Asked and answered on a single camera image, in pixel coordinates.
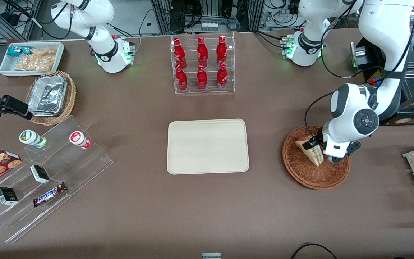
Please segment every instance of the coca-cola bottle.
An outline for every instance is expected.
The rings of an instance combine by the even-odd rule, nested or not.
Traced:
[[[186,55],[184,54],[183,47],[180,45],[179,38],[174,39],[174,45],[175,45],[175,49],[174,49],[175,61],[177,62],[177,64],[181,65],[182,69],[186,69]]]
[[[228,72],[226,71],[225,61],[220,62],[220,69],[217,72],[217,87],[220,90],[226,90],[226,83],[228,82]]]
[[[188,90],[188,79],[186,78],[186,74],[181,68],[180,64],[175,66],[176,73],[175,78],[177,79],[177,85],[179,86],[180,91],[186,92]]]
[[[205,45],[204,37],[197,38],[197,60],[199,64],[204,65],[204,68],[208,66],[208,50]]]
[[[220,62],[225,61],[227,58],[227,51],[228,47],[226,46],[226,37],[224,35],[220,35],[218,38],[218,46],[217,46],[217,65],[220,66]]]
[[[204,65],[197,66],[197,87],[201,92],[207,91],[207,73],[204,71]]]

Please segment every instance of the white robotic arm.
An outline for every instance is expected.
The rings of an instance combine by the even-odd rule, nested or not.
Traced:
[[[114,39],[102,26],[115,16],[108,0],[65,0],[51,8],[55,23],[83,37],[95,51],[98,64],[109,73],[116,73],[133,63],[133,49],[127,41]]]
[[[293,44],[286,58],[300,66],[314,64],[320,53],[322,35],[328,34],[330,22],[327,18],[339,17],[348,9],[349,14],[355,13],[362,3],[363,0],[301,0],[298,13],[306,19],[306,26],[304,31],[288,35]]]
[[[352,144],[360,146],[354,141],[374,133],[380,119],[396,112],[403,77],[402,73],[396,74],[404,71],[406,58],[403,53],[408,52],[413,5],[414,0],[365,0],[359,29],[365,39],[384,52],[384,74],[389,77],[378,90],[369,84],[344,84],[332,95],[333,119],[321,128],[318,139],[323,139],[323,152],[334,162],[349,154]]]

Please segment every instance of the acrylic bottle rack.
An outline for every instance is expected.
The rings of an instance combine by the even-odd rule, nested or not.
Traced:
[[[225,90],[219,90],[217,88],[217,45],[218,37],[220,35],[226,36],[226,45],[227,45],[227,60],[226,60],[226,70],[228,71],[228,83]],[[208,88],[207,91],[201,92],[197,87],[197,66],[199,62],[197,60],[197,37],[204,36],[205,45],[208,49],[208,66],[205,68],[208,78]],[[188,79],[188,90],[186,92],[180,91],[177,80],[175,77],[175,65],[177,64],[174,56],[174,38],[179,38],[181,46],[184,49],[186,54],[186,64],[187,67],[184,69],[186,77]],[[171,37],[170,44],[170,54],[172,61],[172,74],[174,75],[174,89],[176,94],[199,94],[199,93],[227,93],[235,91],[235,42],[233,33],[223,33],[223,34],[182,34]]]
[[[13,243],[61,206],[90,180],[113,163],[105,151],[93,142],[87,126],[74,116],[54,126],[43,136],[43,149],[26,146],[19,152],[23,163],[0,178],[0,187],[14,189],[19,200],[15,205],[0,203],[0,232],[6,243]],[[69,133],[81,131],[92,140],[89,149],[69,142]],[[50,177],[46,184],[36,182],[30,171],[33,164],[42,165]],[[67,190],[34,208],[33,199],[65,182]]]

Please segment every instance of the wicker basket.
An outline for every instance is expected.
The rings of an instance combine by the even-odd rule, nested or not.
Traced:
[[[53,126],[66,120],[66,118],[68,118],[68,116],[71,114],[71,110],[73,109],[73,106],[74,106],[74,99],[76,97],[76,86],[74,85],[74,82],[71,79],[71,77],[67,73],[62,72],[62,71],[48,73],[46,75],[42,75],[41,77],[53,77],[53,76],[63,76],[63,77],[66,77],[68,80],[63,111],[57,117],[34,117],[33,116],[33,118],[31,118],[31,122],[33,123],[42,124],[44,126]],[[31,91],[33,90],[34,85],[35,83],[33,82],[31,84],[30,90],[28,90],[28,95],[25,98],[26,103],[28,103],[28,101],[30,100]]]
[[[317,134],[318,126],[309,126],[312,134]],[[350,169],[350,158],[346,157],[333,164],[328,162],[324,154],[324,162],[315,166],[305,154],[296,146],[295,140],[308,136],[306,127],[300,127],[292,131],[284,141],[282,157],[290,175],[306,187],[316,190],[326,190],[342,183]]]

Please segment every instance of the brown table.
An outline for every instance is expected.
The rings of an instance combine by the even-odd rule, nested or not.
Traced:
[[[307,189],[284,167],[285,136],[303,125],[317,97],[363,79],[335,78],[320,60],[296,66],[255,35],[235,35],[236,92],[205,96],[174,95],[169,37],[144,38],[135,66],[118,74],[105,73],[85,41],[65,41],[60,69],[78,92],[72,114],[115,162],[16,243],[0,237],[0,258],[179,259],[218,251],[225,259],[284,259],[305,242],[339,258],[414,258],[414,179],[401,157],[414,150],[414,126],[381,127],[362,140],[345,182]],[[359,39],[357,29],[330,32],[327,65],[351,74],[349,43]],[[1,77],[0,96],[24,100],[32,81]],[[314,106],[310,123],[329,120],[328,101]],[[223,118],[246,122],[250,169],[170,175],[169,123]],[[26,128],[50,127],[3,115],[0,149],[21,150],[17,137]],[[330,255],[310,247],[297,258],[311,256]]]

